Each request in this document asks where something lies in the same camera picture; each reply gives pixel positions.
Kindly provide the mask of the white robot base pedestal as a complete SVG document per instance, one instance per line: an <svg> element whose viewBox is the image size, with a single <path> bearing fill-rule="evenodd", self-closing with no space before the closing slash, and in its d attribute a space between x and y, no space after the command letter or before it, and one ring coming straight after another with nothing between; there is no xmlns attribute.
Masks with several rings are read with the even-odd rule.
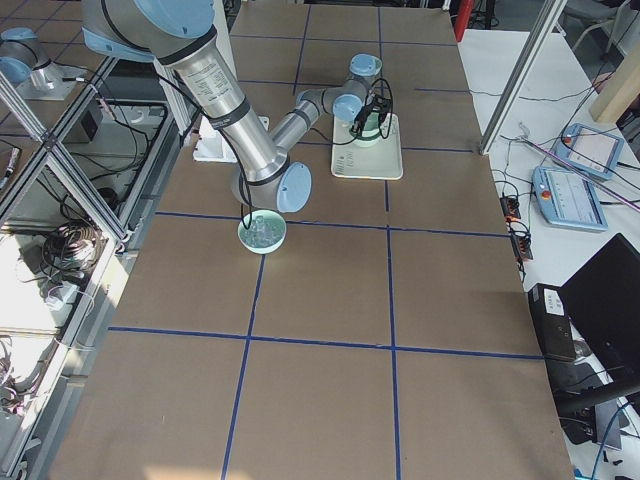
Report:
<svg viewBox="0 0 640 480"><path fill-rule="evenodd" d="M215 130L208 119L202 117L198 129L198 140L193 151L197 162L236 163L237 158L229 143Z"/></svg>

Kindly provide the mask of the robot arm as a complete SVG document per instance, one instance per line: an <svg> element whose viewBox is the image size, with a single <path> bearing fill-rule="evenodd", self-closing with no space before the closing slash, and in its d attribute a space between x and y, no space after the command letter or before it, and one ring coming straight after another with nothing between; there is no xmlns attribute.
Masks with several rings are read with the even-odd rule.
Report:
<svg viewBox="0 0 640 480"><path fill-rule="evenodd" d="M370 104L381 60L355 55L339 87L302 92L295 108L267 131L216 46L210 1L84 1L83 35L96 53L153 63L178 73L234 152L236 198L247 206L300 211L312 191L312 175L293 162L290 149L323 114L353 123Z"/></svg>
<svg viewBox="0 0 640 480"><path fill-rule="evenodd" d="M39 92L60 87L63 78L37 34L28 27L1 33L1 73L14 87L28 82Z"/></svg>

